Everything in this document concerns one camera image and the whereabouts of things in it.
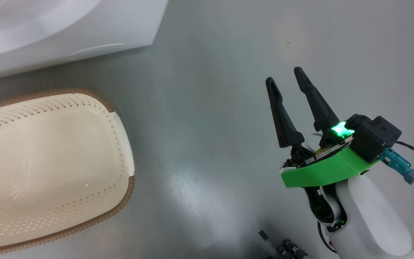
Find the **connector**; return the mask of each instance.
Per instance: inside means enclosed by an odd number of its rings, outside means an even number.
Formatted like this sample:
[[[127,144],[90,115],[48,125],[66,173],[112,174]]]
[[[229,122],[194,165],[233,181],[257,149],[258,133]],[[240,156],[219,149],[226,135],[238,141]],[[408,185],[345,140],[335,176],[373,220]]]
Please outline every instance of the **connector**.
[[[355,114],[346,121],[345,128],[354,131],[350,148],[369,163],[376,161],[402,134],[381,116],[371,120],[364,115]]]
[[[414,169],[411,169],[411,164],[393,149],[386,149],[379,160],[399,172],[409,184],[414,183]]]
[[[308,254],[303,249],[296,249],[294,253],[296,259],[309,259]]]
[[[295,251],[296,249],[298,249],[298,246],[289,239],[283,240],[282,244],[288,251]]]
[[[288,251],[282,251],[282,259],[295,259],[294,254]]]

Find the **perforated basket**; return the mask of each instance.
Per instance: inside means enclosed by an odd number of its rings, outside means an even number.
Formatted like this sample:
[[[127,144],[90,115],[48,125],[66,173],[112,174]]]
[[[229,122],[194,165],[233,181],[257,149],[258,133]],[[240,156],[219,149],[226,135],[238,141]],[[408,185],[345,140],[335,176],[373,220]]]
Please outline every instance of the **perforated basket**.
[[[133,175],[125,129],[99,95],[52,90],[0,102],[0,253],[113,216]]]

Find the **white appliance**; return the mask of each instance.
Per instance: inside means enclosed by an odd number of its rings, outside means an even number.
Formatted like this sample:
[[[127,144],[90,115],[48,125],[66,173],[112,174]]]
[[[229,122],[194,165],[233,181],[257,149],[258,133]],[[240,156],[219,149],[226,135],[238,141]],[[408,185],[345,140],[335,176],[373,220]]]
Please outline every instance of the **white appliance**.
[[[153,43],[168,0],[0,0],[0,77]]]

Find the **gray floor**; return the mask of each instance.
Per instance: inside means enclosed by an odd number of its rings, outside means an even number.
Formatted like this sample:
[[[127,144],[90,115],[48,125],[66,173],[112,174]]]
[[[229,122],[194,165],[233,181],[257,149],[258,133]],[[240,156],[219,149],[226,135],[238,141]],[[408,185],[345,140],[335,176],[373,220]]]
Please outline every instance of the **gray floor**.
[[[414,144],[414,4],[405,0],[170,0],[153,46],[0,79],[0,100],[86,87],[116,108],[130,137],[135,191],[115,217],[0,258],[266,258],[291,238],[337,258],[301,189],[286,189],[265,89],[273,76],[295,126],[314,130],[293,67],[341,119],[382,115]],[[414,154],[398,148],[414,163]],[[369,175],[410,231],[414,186]]]

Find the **blue cable connector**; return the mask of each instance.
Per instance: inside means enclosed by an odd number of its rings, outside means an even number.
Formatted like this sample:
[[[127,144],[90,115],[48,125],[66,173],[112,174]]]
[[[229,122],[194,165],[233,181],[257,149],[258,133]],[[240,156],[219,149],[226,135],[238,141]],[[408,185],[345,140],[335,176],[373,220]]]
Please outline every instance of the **blue cable connector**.
[[[386,149],[379,160],[399,172],[409,184],[414,183],[414,169],[411,169],[411,164],[393,149]]]

